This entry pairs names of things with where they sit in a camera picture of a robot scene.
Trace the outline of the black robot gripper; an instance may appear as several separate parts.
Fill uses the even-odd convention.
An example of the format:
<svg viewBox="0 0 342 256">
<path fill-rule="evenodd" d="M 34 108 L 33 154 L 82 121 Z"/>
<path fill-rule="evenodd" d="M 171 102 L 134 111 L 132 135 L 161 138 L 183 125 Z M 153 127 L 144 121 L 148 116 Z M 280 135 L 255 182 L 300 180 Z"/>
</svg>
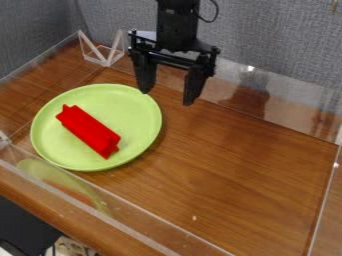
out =
<svg viewBox="0 0 342 256">
<path fill-rule="evenodd" d="M 212 23 L 219 14 L 215 6 L 212 19 L 200 16 L 200 0 L 156 0 L 156 30 L 128 32 L 129 57 L 133 61 L 139 90 L 147 94 L 155 85 L 156 67 L 167 65 L 188 71 L 184 80 L 183 104 L 189 106 L 200 96 L 207 77 L 213 75 L 216 46 L 197 38 L 197 23 Z"/>
</svg>

